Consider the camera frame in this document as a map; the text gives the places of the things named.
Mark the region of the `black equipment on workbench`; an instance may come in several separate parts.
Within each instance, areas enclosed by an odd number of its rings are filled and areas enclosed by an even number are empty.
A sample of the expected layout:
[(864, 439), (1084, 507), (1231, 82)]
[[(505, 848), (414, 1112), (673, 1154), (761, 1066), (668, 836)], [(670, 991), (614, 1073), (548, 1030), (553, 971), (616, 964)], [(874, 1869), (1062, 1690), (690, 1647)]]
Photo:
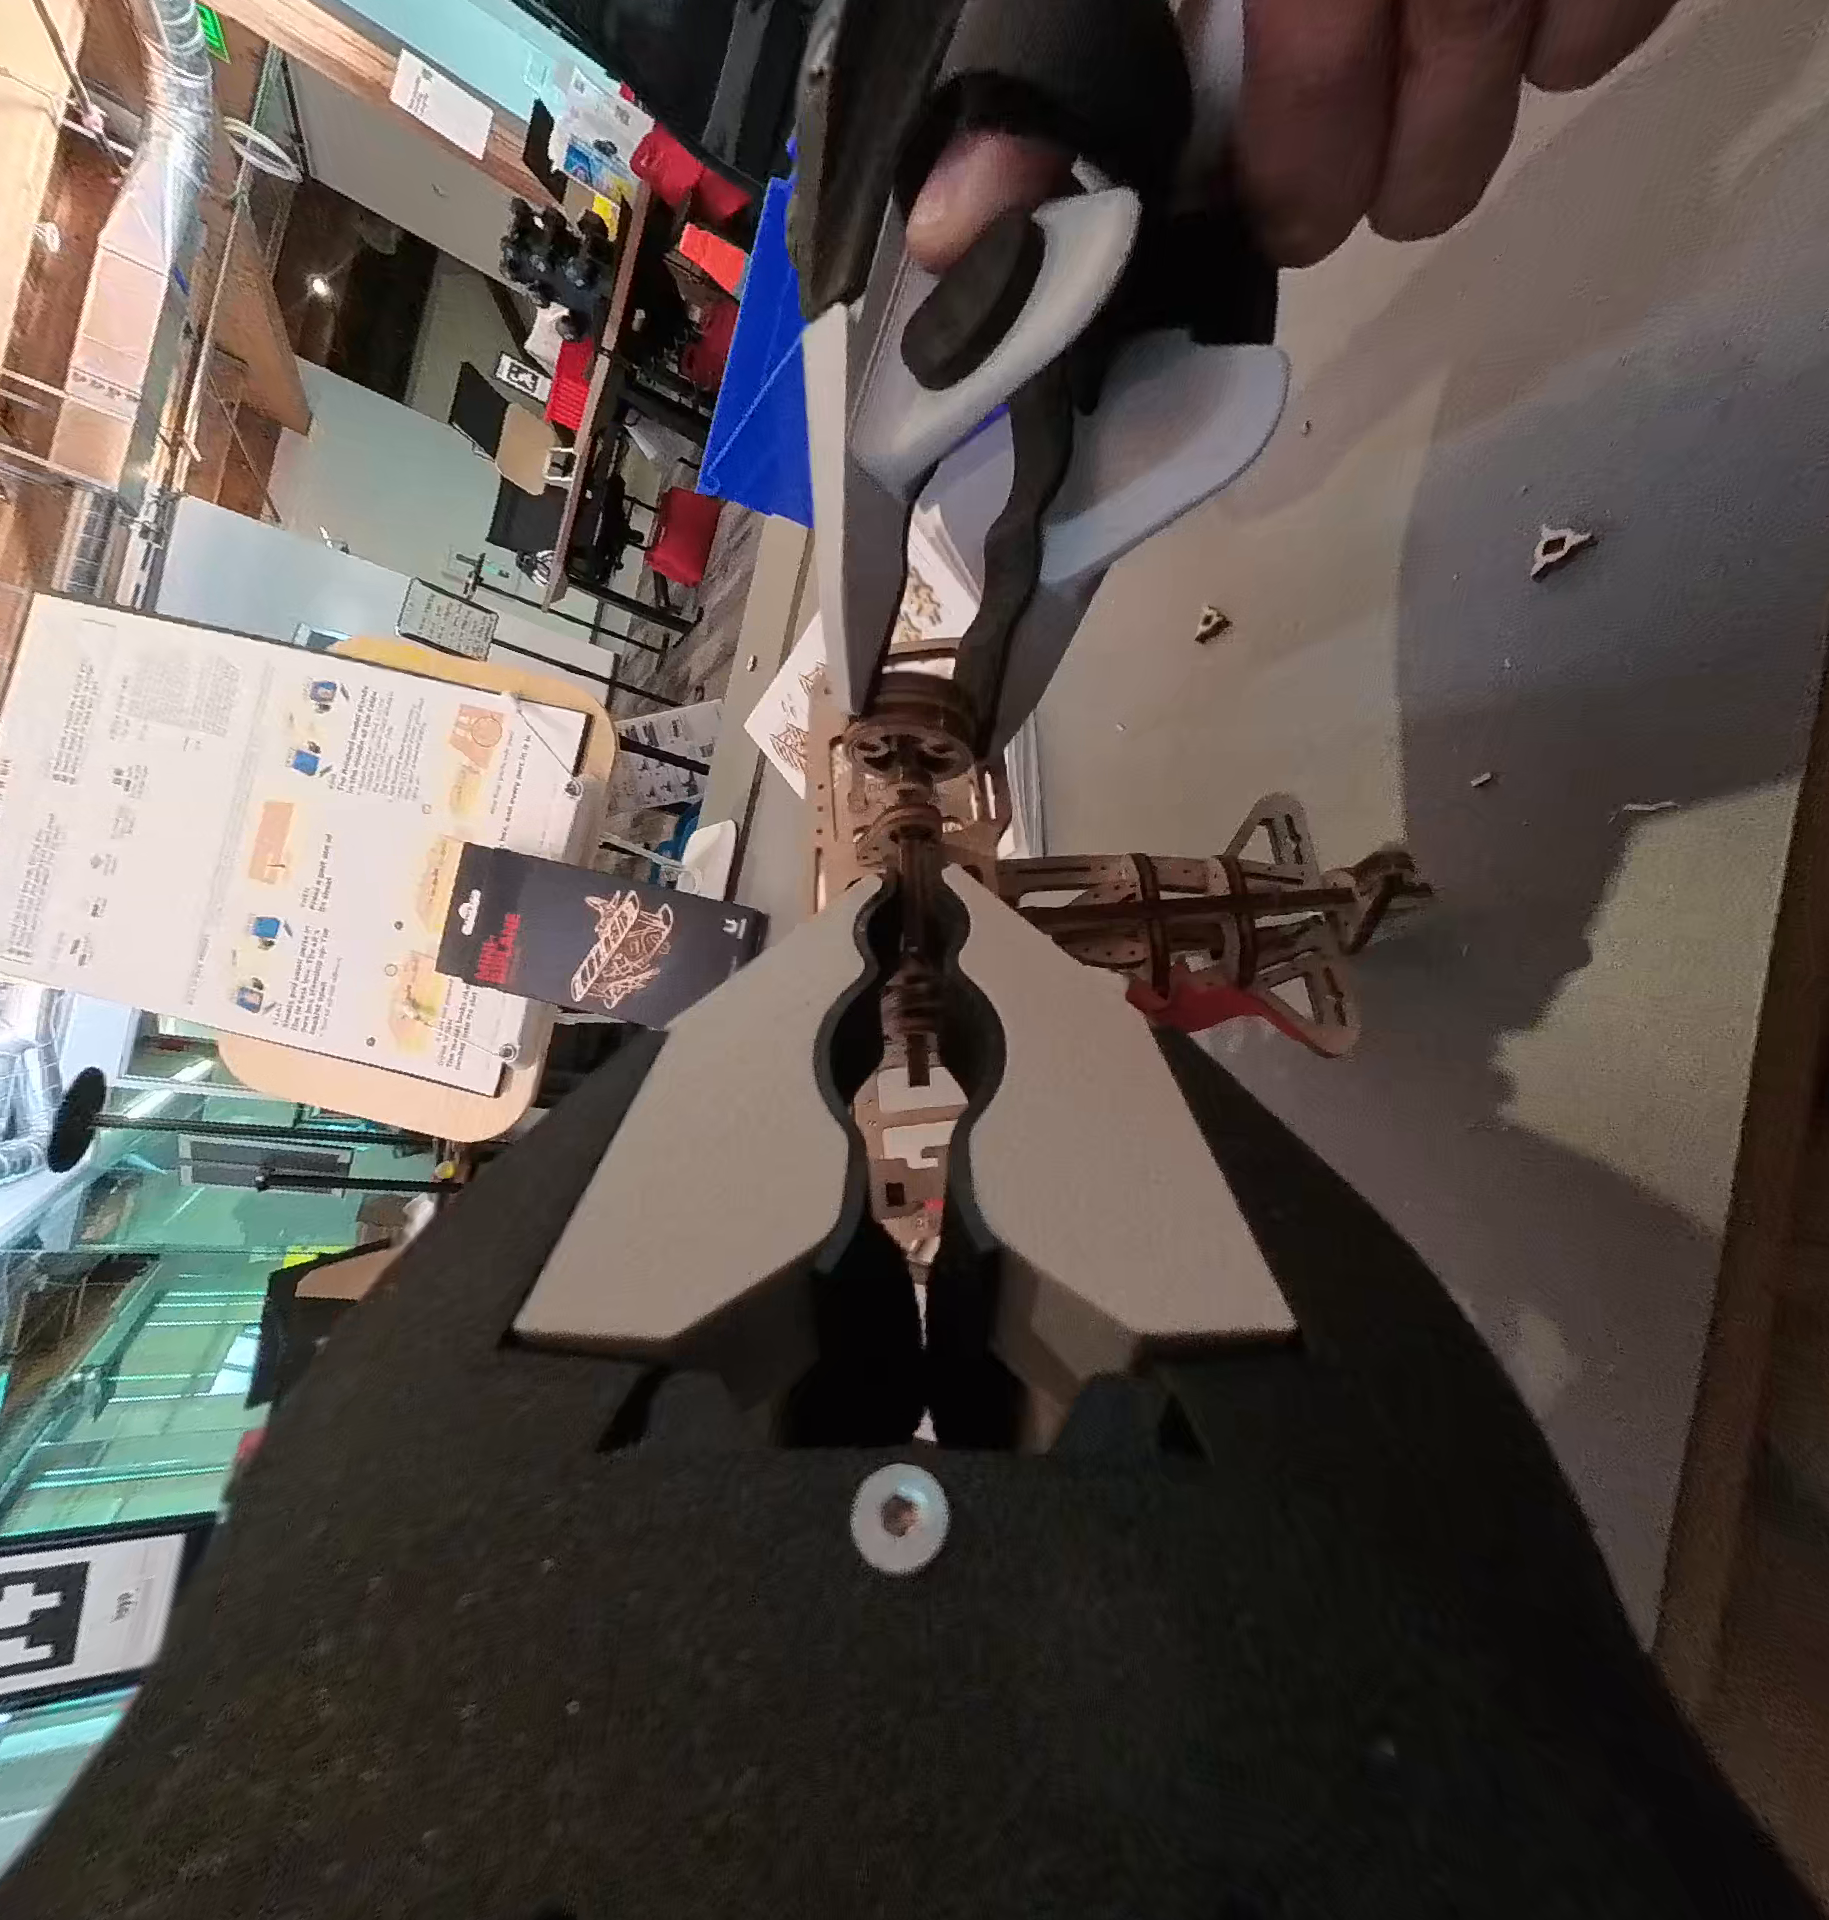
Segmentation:
[(498, 242), (498, 275), (507, 285), (541, 306), (588, 317), (611, 300), (616, 265), (616, 247), (596, 215), (570, 222), (559, 209), (511, 197)]

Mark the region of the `white sign board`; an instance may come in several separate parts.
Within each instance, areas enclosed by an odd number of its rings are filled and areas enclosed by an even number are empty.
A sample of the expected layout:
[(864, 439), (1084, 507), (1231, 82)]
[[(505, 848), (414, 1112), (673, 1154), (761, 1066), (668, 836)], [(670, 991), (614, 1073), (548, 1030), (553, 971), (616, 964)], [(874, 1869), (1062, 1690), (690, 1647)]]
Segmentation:
[(497, 641), (495, 607), (412, 579), (402, 591), (396, 635), (458, 661), (487, 661)]

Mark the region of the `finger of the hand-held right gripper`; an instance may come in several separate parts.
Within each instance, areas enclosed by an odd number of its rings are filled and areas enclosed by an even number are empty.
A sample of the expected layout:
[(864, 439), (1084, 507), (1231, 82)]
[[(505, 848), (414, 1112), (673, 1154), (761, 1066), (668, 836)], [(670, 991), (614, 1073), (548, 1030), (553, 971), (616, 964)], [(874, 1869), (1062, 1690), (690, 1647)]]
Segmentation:
[(901, 241), (881, 241), (864, 293), (806, 324), (800, 344), (829, 686), (847, 715), (874, 693), (904, 580), (904, 278)]
[(1279, 345), (1132, 338), (1080, 401), (1073, 352), (996, 395), (996, 353), (955, 384), (979, 424), (998, 405), (1009, 488), (990, 519), (981, 597), (952, 667), (952, 736), (1007, 743), (1037, 710), (1107, 571), (1225, 490), (1284, 415)]

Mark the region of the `black printed box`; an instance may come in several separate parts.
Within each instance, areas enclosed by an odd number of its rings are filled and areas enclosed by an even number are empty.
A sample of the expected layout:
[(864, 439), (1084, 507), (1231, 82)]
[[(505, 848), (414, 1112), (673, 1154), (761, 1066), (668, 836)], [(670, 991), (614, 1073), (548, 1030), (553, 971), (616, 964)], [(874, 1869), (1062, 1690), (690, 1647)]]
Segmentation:
[(437, 972), (566, 1013), (666, 1029), (749, 966), (769, 919), (735, 903), (464, 844)]

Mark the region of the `black white marker board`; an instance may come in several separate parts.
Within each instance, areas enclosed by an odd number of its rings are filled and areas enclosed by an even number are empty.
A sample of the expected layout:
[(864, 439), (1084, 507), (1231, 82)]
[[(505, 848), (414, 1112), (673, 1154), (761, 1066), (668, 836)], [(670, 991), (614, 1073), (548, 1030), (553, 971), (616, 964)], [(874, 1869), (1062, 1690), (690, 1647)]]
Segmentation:
[(0, 1712), (129, 1686), (167, 1638), (208, 1523), (0, 1540)]

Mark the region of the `silver ventilation duct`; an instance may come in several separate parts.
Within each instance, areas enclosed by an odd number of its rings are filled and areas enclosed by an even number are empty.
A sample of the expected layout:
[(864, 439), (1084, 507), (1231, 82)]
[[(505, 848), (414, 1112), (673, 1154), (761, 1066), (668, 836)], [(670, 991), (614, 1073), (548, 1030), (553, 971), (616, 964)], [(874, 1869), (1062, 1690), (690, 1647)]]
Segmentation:
[(90, 257), (52, 457), (135, 519), (190, 408), (217, 300), (210, 225), (227, 216), (212, 194), (220, 122), (196, 4), (116, 16), (136, 40), (136, 140)]

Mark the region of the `wooden airplane model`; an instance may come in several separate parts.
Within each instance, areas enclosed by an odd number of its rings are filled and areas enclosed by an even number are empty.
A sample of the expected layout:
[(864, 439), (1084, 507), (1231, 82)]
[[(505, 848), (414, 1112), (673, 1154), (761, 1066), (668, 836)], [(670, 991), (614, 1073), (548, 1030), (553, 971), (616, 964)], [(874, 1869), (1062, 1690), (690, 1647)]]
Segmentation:
[[(857, 880), (892, 888), (874, 921), (881, 1058), (853, 1117), (869, 1173), (869, 1211), (901, 1256), (901, 1319), (917, 1281), (889, 1233), (898, 1209), (865, 1095), (889, 1070), (915, 1086), (955, 1084), (952, 1131), (928, 1233), (967, 1271), (964, 1293), (994, 1325), (994, 1264), (967, 1246), (958, 1203), (955, 1144), (970, 1095), (991, 1075), (991, 1023), (965, 1012), (952, 977), (964, 914), (946, 877), (975, 877), (1080, 964), (1122, 979), (1127, 1001), (1160, 1034), (1198, 1034), (1262, 1021), (1327, 1058), (1359, 1037), (1346, 963), (1382, 921), (1428, 899), (1402, 850), (1327, 867), (1293, 800), (1270, 795), (1215, 855), (1000, 858), (1009, 827), (1005, 773), (975, 760), (952, 736), (952, 682), (891, 670), (877, 706), (859, 721), (838, 711), (829, 686), (812, 696), (806, 798), (817, 906)], [(981, 1335), (991, 1349), (991, 1326)]]

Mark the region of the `blue plastic sheet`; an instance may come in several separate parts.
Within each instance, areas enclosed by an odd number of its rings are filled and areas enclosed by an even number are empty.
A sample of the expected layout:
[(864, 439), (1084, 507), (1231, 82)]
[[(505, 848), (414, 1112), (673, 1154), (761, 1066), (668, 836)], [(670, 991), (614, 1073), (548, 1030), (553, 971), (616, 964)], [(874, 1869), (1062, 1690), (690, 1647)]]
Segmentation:
[(806, 322), (785, 248), (792, 184), (770, 180), (762, 197), (698, 484), (716, 500), (812, 529)]

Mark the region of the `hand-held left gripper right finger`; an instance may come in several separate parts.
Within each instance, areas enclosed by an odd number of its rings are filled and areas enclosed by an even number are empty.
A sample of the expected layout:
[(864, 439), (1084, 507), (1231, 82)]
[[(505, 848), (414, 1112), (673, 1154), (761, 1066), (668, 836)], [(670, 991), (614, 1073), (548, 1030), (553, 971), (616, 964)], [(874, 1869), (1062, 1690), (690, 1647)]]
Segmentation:
[(975, 877), (952, 977), (996, 1064), (958, 1133), (967, 1246), (994, 1264), (991, 1350), (1033, 1400), (1296, 1337), (1296, 1315), (1121, 977), (1073, 961)]

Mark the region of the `black floor stand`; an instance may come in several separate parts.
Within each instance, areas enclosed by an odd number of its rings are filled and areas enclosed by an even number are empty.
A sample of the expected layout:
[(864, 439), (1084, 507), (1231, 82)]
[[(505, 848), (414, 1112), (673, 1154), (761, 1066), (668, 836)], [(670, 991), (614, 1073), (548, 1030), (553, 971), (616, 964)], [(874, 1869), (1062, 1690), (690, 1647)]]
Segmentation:
[(78, 1171), (100, 1139), (160, 1139), (176, 1149), (177, 1169), (193, 1187), (445, 1196), (464, 1182), (439, 1140), (370, 1121), (196, 1117), (182, 1106), (202, 1086), (176, 1081), (151, 1082), (130, 1112), (120, 1112), (112, 1092), (112, 1082), (95, 1068), (65, 1089), (45, 1136), (48, 1171)]

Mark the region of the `person's right hand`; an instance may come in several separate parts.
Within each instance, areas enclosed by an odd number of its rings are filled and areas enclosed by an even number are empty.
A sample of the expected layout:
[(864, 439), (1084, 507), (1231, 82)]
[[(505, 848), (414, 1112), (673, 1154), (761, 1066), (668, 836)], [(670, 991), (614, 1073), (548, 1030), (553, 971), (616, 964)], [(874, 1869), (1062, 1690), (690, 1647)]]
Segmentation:
[(1300, 270), (1358, 228), (1434, 237), (1486, 194), (1527, 91), (1597, 83), (1666, 3), (967, 4), (898, 183), (930, 272), (1073, 197), (1141, 200), (1171, 278)]

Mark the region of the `white wall notice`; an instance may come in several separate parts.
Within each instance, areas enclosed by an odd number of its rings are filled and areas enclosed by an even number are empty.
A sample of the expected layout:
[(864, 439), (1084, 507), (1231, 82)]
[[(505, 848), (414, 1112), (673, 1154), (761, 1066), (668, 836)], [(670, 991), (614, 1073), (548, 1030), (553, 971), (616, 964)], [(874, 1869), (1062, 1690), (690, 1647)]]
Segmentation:
[(495, 107), (414, 50), (398, 52), (390, 104), (472, 160), (482, 160), (489, 154), (495, 135)]

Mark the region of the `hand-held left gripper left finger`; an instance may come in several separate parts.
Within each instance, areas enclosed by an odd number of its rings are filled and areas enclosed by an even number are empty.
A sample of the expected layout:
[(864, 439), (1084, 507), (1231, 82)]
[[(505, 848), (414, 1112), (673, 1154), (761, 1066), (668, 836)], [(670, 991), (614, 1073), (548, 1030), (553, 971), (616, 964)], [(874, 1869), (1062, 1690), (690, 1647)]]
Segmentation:
[(718, 1374), (745, 1403), (901, 1410), (901, 1256), (853, 1117), (892, 905), (857, 880), (650, 1037), (520, 1343)]

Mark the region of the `grey desk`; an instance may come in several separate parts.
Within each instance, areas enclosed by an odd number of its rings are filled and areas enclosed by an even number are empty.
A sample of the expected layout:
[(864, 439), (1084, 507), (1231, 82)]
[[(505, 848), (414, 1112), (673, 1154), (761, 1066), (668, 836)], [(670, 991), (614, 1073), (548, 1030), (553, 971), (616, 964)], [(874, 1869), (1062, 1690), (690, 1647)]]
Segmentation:
[[(1281, 789), (1327, 859), (1411, 850), (1346, 1060), (1206, 1043), (1455, 1290), (1653, 1641), (1756, 1070), (1826, 1006), (1829, 4), (1680, 4), (1281, 336), (1277, 439), (1040, 707), (1044, 839), (1215, 850)], [(1533, 584), (1542, 525), (1597, 540)]]

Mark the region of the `large white instruction sheet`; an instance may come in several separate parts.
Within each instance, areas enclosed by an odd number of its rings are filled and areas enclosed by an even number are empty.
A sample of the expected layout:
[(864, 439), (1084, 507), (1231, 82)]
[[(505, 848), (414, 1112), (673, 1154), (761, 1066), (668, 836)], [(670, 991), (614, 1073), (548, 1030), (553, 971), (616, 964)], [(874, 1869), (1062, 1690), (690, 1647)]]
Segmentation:
[(458, 855), (564, 855), (593, 726), (36, 593), (0, 694), (0, 975), (498, 1095), (535, 1021), (439, 971)]

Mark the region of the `long wooden workbench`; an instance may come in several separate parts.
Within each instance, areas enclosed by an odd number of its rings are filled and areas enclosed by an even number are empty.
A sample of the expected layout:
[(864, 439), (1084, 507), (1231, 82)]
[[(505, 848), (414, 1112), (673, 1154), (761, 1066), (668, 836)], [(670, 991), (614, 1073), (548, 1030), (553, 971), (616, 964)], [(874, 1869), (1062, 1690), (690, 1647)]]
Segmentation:
[(585, 503), (590, 468), (596, 466), (598, 446), (604, 439), (616, 392), (622, 386), (618, 350), (631, 324), (633, 285), (639, 278), (639, 257), (650, 220), (654, 197), (643, 194), (630, 213), (628, 229), (618, 248), (613, 287), (608, 293), (607, 315), (596, 338), (596, 352), (588, 361), (588, 398), (582, 421), (572, 439), (572, 466), (566, 482), (566, 506), (556, 527), (556, 540), (548, 556), (545, 580), (540, 597), (541, 611), (553, 611), (564, 597), (567, 579), (566, 562), (572, 547), (574, 525)]

